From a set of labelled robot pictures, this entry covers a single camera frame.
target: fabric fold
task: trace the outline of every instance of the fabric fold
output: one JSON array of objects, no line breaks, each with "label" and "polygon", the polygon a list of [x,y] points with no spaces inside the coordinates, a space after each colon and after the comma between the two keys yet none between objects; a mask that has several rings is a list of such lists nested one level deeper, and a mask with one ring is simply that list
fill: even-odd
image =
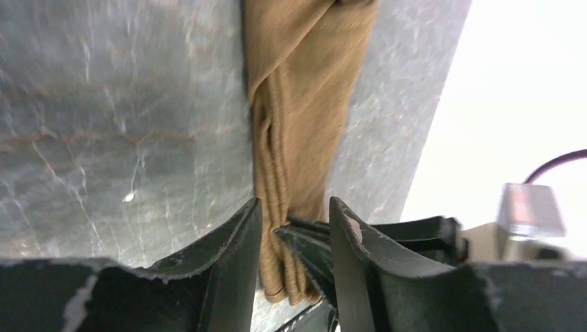
[{"label": "fabric fold", "polygon": [[319,294],[273,231],[287,215],[325,220],[326,183],[376,16],[371,0],[245,0],[255,193],[266,298]]}]

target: gray marble surface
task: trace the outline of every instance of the gray marble surface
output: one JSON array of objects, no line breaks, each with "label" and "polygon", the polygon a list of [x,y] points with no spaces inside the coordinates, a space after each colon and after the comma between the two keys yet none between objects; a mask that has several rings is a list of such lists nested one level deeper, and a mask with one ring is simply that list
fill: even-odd
[{"label": "gray marble surface", "polygon": [[[399,220],[469,3],[381,1],[330,194]],[[240,0],[0,0],[0,255],[148,266],[253,196]],[[306,304],[255,295],[252,331]]]}]

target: bright background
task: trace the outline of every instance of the bright background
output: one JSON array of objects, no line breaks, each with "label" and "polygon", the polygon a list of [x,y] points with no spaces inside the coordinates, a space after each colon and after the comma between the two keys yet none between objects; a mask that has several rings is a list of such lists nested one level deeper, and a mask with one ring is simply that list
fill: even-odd
[{"label": "bright background", "polygon": [[[495,221],[501,187],[587,148],[587,3],[473,0],[402,221]],[[587,257],[587,161],[544,174]]]}]

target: tan fabric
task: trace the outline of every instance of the tan fabric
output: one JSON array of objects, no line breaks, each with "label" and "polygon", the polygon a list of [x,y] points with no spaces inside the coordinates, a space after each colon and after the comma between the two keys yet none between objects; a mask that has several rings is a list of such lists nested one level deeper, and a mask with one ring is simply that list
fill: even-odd
[{"label": "tan fabric", "polygon": [[288,214],[325,219],[328,172],[375,18],[371,0],[244,0],[260,273],[270,302],[318,293],[273,231]]}]

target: black plastic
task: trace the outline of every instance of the black plastic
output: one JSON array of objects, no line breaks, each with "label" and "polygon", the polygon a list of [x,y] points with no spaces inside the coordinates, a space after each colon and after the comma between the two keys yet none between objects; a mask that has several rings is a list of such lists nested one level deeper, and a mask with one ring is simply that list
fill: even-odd
[{"label": "black plastic", "polygon": [[[289,220],[290,225],[278,228],[276,234],[304,264],[325,301],[336,308],[329,225],[297,217],[289,217]],[[371,227],[406,248],[441,263],[456,265],[466,257],[458,247],[460,224],[453,218],[435,216]]]},{"label": "black plastic", "polygon": [[587,263],[461,264],[423,257],[330,201],[342,332],[584,331]]},{"label": "black plastic", "polygon": [[250,330],[262,216],[251,200],[149,268],[109,259],[2,260],[0,331]]}]

